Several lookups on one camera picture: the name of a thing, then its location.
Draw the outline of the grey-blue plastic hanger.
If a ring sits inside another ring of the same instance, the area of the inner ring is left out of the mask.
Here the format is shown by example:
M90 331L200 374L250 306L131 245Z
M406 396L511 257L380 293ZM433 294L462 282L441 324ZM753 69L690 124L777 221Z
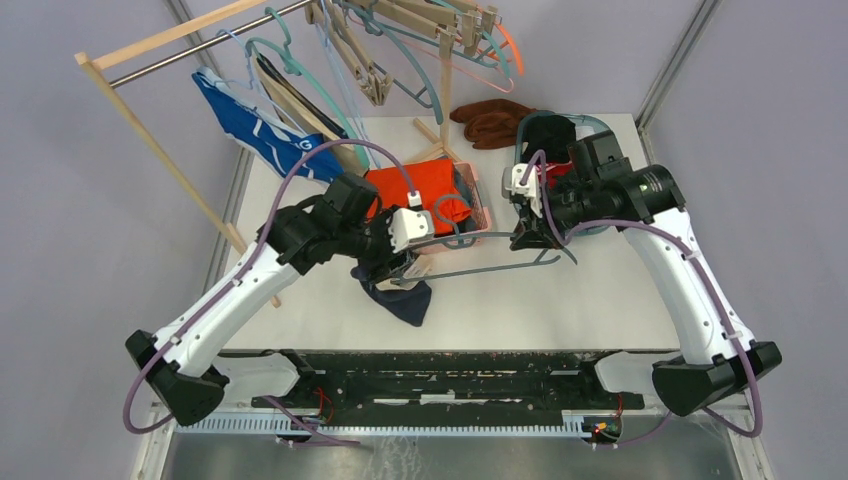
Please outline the grey-blue plastic hanger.
M476 245L491 239L512 240L515 237L513 232L479 230L461 233L455 222L452 226L454 232L451 235L410 246L407 251L415 260L409 260L402 268L398 268L388 277L387 282L392 286L406 288L418 282L543 267L563 258L568 258L574 265L578 264L577 257L565 247L542 248L533 258L506 263L494 250L476 249Z

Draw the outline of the cream navy labelled underwear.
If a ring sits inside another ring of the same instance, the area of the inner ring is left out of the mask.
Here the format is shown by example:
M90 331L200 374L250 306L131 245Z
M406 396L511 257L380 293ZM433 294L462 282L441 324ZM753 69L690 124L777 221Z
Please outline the cream navy labelled underwear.
M417 259L417 254L406 252L386 262L359 260L350 274L379 306L402 322L421 327L430 306L431 287L426 282L404 285L391 282L405 274Z

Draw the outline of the light blue wire hanger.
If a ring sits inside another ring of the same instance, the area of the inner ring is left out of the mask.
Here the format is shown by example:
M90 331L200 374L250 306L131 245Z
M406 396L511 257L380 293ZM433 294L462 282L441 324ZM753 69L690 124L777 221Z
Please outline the light blue wire hanger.
M336 53L333 46L325 37L323 31L318 26L316 26L316 28L320 31L319 36L321 37L321 42L323 43L325 56L327 57L330 69L332 70L335 76L336 84L342 95L342 102L344 104L343 111L345 112L345 115L348 117L348 119L352 121L352 125L360 132L360 135L362 136L361 139L369 140L370 137L367 129L365 128L363 116L361 115L359 104L357 103L355 94L358 93L364 99L367 98L361 93L358 86L355 84L352 75L348 71L347 67L343 64L341 58Z

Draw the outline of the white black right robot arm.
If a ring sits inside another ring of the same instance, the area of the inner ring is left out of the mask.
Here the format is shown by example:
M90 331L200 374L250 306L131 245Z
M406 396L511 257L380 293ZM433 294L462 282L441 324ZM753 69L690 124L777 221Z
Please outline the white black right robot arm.
M615 228L647 268L679 342L676 355L620 352L597 361L577 382L580 400L602 408L617 393L651 395L687 416L744 391L756 397L782 353L756 340L718 286L670 171L634 168L611 131L571 143L567 154L572 168L554 186L543 150L504 170L503 194L519 212L511 249L564 247L585 230Z

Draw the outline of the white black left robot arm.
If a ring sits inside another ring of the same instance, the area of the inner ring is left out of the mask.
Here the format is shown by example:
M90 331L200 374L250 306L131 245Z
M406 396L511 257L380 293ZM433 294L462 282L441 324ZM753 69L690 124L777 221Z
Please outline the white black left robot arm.
M230 380L213 365L225 344L271 297L334 256L396 266L410 247L433 232L421 196L409 206L379 209L376 187L353 174L295 205L275 206L236 267L196 304L155 332L137 330L125 348L137 365L124 405L124 424L136 434L131 407L146 383L181 426L194 425L222 403Z

